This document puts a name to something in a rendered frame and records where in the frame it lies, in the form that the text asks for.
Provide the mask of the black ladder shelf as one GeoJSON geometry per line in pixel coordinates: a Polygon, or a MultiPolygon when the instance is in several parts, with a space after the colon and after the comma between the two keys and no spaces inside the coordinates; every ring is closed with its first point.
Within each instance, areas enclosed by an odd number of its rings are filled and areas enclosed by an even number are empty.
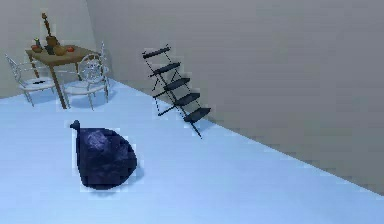
{"type": "Polygon", "coordinates": [[[199,137],[202,137],[200,131],[195,126],[195,124],[201,119],[203,119],[205,116],[207,116],[210,113],[211,109],[208,107],[202,107],[201,105],[198,105],[198,108],[195,109],[194,111],[190,113],[186,112],[185,107],[192,102],[198,103],[198,99],[201,97],[201,94],[199,92],[192,92],[191,89],[188,87],[188,83],[191,81],[191,79],[189,77],[181,76],[181,74],[178,71],[178,68],[181,66],[181,63],[173,62],[170,59],[170,57],[167,54],[167,52],[170,50],[171,50],[171,47],[169,45],[166,45],[165,47],[160,48],[158,50],[151,51],[151,52],[148,52],[147,50],[145,50],[142,53],[142,58],[144,59],[149,69],[151,70],[151,74],[149,75],[149,78],[152,78],[152,77],[156,78],[156,82],[154,84],[153,90],[156,89],[157,84],[159,82],[162,82],[163,84],[163,90],[160,93],[153,96],[153,99],[155,100],[155,104],[158,104],[157,99],[162,95],[167,95],[172,102],[171,106],[168,109],[164,111],[158,111],[158,115],[162,116],[173,109],[177,109],[182,114],[183,121],[188,123],[199,137]],[[154,69],[150,65],[148,59],[158,55],[164,55],[168,59],[169,63],[163,67],[154,69]],[[182,86],[186,87],[189,93],[182,97],[177,97],[174,91],[182,86]]]}

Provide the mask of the dark blue garbage bag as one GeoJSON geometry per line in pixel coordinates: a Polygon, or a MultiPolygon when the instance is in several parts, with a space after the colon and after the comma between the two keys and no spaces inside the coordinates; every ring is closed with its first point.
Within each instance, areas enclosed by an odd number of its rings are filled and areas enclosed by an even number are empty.
{"type": "Polygon", "coordinates": [[[79,120],[70,128],[76,131],[76,164],[85,187],[112,189],[122,185],[137,168],[135,151],[116,131],[83,128],[79,120]]]}

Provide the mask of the white metal chair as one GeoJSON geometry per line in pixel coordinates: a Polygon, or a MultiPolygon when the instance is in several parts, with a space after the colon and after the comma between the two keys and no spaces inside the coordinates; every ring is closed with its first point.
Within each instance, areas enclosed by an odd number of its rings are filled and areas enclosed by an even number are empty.
{"type": "Polygon", "coordinates": [[[38,72],[40,70],[47,69],[47,66],[37,66],[38,60],[31,60],[29,62],[17,63],[8,54],[5,54],[5,58],[10,66],[15,81],[18,83],[18,88],[23,92],[27,101],[35,106],[31,97],[31,92],[44,91],[50,89],[55,92],[55,83],[51,77],[39,76],[31,79],[23,79],[22,74],[27,71],[38,72]]]}
{"type": "Polygon", "coordinates": [[[101,41],[101,47],[100,47],[100,61],[101,61],[101,65],[102,65],[102,72],[103,72],[103,75],[105,77],[105,80],[108,84],[108,86],[110,87],[110,82],[109,82],[109,78],[108,78],[108,74],[109,74],[109,67],[107,65],[107,57],[106,57],[106,52],[105,52],[105,44],[104,44],[104,41],[101,41]]]}
{"type": "Polygon", "coordinates": [[[87,95],[91,109],[94,109],[92,97],[98,91],[103,90],[105,100],[109,100],[109,81],[106,74],[109,68],[104,65],[103,58],[97,54],[92,53],[84,56],[78,63],[77,71],[73,72],[80,78],[79,81],[73,84],[63,84],[62,92],[64,94],[67,105],[69,105],[68,96],[87,95]]]}

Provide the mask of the brown wooden table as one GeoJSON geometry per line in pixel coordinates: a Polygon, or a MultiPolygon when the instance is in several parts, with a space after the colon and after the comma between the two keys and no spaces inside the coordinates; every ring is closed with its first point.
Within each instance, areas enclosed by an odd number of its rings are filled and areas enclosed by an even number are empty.
{"type": "Polygon", "coordinates": [[[82,48],[76,45],[73,45],[74,51],[67,52],[63,56],[49,55],[45,50],[41,53],[35,53],[33,50],[26,50],[26,54],[29,57],[31,63],[36,63],[37,61],[46,65],[50,70],[50,75],[54,81],[56,92],[59,96],[60,103],[63,109],[67,108],[67,104],[63,97],[60,83],[57,78],[58,71],[55,70],[57,66],[74,64],[75,67],[78,67],[81,60],[88,54],[93,54],[93,51],[90,49],[82,48]]]}

